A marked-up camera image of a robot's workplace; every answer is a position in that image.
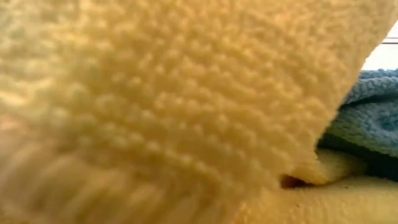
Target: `blue blanket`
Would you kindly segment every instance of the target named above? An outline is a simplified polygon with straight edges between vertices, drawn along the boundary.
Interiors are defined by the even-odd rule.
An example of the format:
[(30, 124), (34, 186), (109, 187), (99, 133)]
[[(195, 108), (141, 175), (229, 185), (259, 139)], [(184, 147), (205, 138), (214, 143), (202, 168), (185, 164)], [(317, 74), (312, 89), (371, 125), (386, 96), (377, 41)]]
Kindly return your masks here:
[(368, 174), (398, 181), (398, 70), (362, 71), (319, 147), (368, 164)]

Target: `knitted fabric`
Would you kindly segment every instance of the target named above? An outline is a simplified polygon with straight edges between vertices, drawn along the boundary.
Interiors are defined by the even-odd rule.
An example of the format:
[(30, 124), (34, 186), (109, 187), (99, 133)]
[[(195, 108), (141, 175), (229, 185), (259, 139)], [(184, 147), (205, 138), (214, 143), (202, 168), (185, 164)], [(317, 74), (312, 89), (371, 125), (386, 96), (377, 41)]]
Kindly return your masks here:
[(320, 141), (360, 157), (368, 172), (398, 180), (398, 70), (362, 71)]
[(35, 222), (78, 224), (228, 223), (289, 175), (332, 181), (346, 157), (322, 164), (316, 142), (398, 19), (395, 0), (0, 12), (0, 196)]

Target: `white wall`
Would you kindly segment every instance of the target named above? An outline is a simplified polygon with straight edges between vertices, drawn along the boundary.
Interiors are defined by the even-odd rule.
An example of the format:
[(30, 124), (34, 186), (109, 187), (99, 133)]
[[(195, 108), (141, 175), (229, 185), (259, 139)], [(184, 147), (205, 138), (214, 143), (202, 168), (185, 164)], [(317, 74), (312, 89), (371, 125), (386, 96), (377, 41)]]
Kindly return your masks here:
[[(398, 22), (387, 37), (398, 37)], [(363, 70), (398, 68), (398, 44), (381, 44), (366, 59)]]

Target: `yellow crochet blanket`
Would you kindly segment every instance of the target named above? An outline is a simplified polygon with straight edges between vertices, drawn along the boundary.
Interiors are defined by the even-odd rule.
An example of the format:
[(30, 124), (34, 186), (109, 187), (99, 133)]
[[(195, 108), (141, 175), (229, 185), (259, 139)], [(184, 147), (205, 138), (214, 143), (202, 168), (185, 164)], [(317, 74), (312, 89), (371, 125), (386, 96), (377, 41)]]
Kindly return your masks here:
[(397, 19), (397, 0), (0, 0), (4, 211), (398, 223), (398, 184), (315, 153)]

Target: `yellow knitted fabric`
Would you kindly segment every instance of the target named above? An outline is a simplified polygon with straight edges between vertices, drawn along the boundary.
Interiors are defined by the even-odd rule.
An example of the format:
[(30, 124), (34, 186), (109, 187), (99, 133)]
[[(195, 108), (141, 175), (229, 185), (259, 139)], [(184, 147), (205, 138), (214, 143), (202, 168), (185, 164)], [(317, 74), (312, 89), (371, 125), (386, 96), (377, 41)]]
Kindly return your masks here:
[(323, 187), (263, 191), (234, 224), (393, 224), (398, 183), (350, 178)]
[(2, 0), (0, 196), (44, 223), (219, 224), (287, 176), (330, 182), (317, 139), (397, 19), (396, 0)]

